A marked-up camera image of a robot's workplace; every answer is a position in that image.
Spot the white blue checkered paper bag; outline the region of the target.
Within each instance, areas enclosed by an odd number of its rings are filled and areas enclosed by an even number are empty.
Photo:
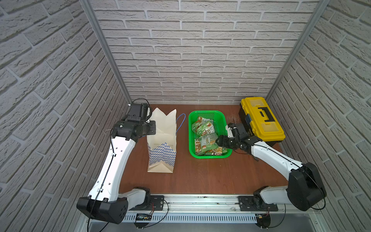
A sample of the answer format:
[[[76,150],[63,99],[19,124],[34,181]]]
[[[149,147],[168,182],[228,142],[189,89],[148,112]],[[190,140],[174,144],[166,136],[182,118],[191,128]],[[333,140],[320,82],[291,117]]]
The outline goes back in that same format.
[[[156,123],[156,134],[148,135],[149,173],[174,172],[177,146],[177,110],[168,114],[156,108],[150,118]]]

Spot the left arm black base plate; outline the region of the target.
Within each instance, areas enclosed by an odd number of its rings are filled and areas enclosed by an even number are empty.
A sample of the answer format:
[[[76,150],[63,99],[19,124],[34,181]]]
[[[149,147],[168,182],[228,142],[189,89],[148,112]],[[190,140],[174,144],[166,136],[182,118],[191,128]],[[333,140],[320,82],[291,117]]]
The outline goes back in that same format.
[[[164,203],[164,195],[151,195],[149,202],[144,202],[130,209],[130,211],[162,211]]]

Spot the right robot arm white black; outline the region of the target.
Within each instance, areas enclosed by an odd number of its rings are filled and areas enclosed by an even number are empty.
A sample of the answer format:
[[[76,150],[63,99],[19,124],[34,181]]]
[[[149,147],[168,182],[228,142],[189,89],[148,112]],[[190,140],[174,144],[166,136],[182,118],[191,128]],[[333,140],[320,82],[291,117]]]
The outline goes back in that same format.
[[[286,186],[261,187],[254,192],[253,203],[257,209],[263,204],[290,204],[301,211],[314,209],[326,200],[326,190],[313,163],[294,160],[269,146],[257,136],[249,136],[244,125],[230,123],[228,135],[220,135],[216,143],[228,149],[241,149],[254,158],[267,163],[287,181]]]

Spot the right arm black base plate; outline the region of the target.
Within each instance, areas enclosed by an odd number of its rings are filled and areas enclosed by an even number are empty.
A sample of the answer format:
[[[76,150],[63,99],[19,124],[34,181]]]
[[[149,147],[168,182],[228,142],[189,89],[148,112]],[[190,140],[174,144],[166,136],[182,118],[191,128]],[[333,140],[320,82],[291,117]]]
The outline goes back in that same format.
[[[251,211],[251,212],[277,212],[278,207],[276,204],[267,204],[261,197],[255,195],[243,195],[237,197],[239,202],[239,207],[241,211]]]

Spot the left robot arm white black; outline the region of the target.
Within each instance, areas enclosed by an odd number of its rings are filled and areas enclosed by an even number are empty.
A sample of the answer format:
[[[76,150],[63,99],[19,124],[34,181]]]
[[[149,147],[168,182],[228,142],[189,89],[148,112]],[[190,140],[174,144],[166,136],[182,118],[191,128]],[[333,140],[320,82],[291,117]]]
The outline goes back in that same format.
[[[120,194],[119,186],[128,161],[138,140],[156,133],[156,123],[150,120],[152,108],[148,102],[131,103],[128,113],[110,131],[110,146],[97,182],[87,197],[81,197],[77,209],[88,220],[120,224],[127,211],[135,207],[150,207],[150,190],[136,187]]]

